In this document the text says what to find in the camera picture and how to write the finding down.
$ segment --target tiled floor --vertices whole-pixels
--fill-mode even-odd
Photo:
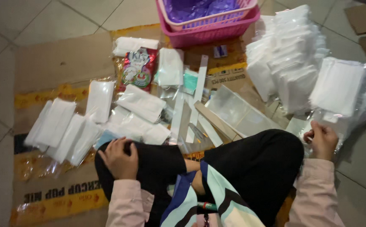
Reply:
[[[263,15],[309,4],[332,56],[366,61],[345,17],[352,0],[259,0]],[[0,0],[0,226],[7,226],[13,176],[14,52],[18,46],[158,23],[153,0]],[[346,143],[337,163],[339,213],[347,226],[366,226],[366,126]]]

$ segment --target green face mask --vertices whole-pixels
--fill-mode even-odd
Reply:
[[[183,92],[188,93],[190,95],[194,94],[194,91],[197,88],[198,73],[186,69],[184,72],[183,80],[184,80]]]

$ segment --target hand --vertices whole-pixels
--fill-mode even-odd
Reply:
[[[124,145],[130,141],[130,139],[122,137],[118,140],[111,141],[105,152],[98,151],[106,167],[116,180],[136,179],[136,173],[138,172],[138,152],[135,144],[131,143],[130,145],[131,156],[124,153]]]
[[[331,161],[338,142],[336,133],[331,127],[316,121],[312,121],[311,126],[312,129],[304,134],[304,141],[312,142],[313,152],[310,157]]]

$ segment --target person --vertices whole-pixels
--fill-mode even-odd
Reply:
[[[205,151],[203,160],[236,189],[261,226],[274,224],[303,161],[296,198],[285,226],[342,226],[336,212],[331,162],[338,138],[328,126],[316,121],[311,126],[304,140],[311,144],[312,154],[304,161],[300,140],[276,129]],[[101,146],[95,166],[110,201],[107,227],[159,226],[172,200],[168,186],[176,182],[177,175],[187,172],[196,171],[191,187],[198,201],[213,201],[200,164],[183,159],[177,146],[133,143],[124,137]],[[198,209],[197,213],[209,210]],[[217,221],[211,218],[218,219],[210,215],[210,223]]]

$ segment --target snack package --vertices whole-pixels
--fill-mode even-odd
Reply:
[[[138,51],[126,53],[118,91],[123,92],[127,85],[133,84],[146,92],[150,92],[156,57],[157,50],[148,48],[140,48]]]

